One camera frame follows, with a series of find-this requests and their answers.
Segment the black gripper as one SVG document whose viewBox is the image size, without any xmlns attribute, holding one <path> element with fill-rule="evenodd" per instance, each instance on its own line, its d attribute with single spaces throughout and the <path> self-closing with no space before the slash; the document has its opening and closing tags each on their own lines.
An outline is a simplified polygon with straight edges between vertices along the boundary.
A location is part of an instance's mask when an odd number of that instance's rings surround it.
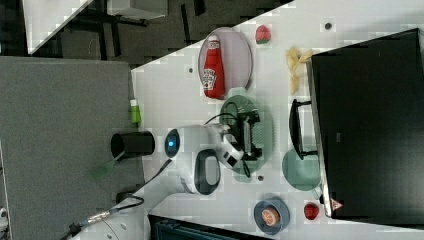
<svg viewBox="0 0 424 240">
<path fill-rule="evenodd" d="M 260 121 L 257 111 L 239 113 L 235 124 L 233 125 L 233 133 L 237 141 L 242 145 L 245 152 L 243 159 L 245 161 L 257 161 L 262 156 L 262 150 L 256 149 L 252 140 L 252 128 L 256 122 Z"/>
</svg>

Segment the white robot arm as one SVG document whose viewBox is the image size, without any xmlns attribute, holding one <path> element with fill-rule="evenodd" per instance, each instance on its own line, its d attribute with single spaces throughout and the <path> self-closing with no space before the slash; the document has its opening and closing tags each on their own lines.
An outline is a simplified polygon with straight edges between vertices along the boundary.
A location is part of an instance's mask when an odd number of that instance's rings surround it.
<svg viewBox="0 0 424 240">
<path fill-rule="evenodd" d="M 149 212 L 168 196 L 189 193 L 208 196 L 219 186 L 223 166 L 251 175 L 262 149 L 254 145 L 256 111 L 220 113 L 222 121 L 175 128 L 164 140 L 166 162 L 139 190 L 114 207 L 69 226 L 61 240 L 148 240 Z"/>
</svg>

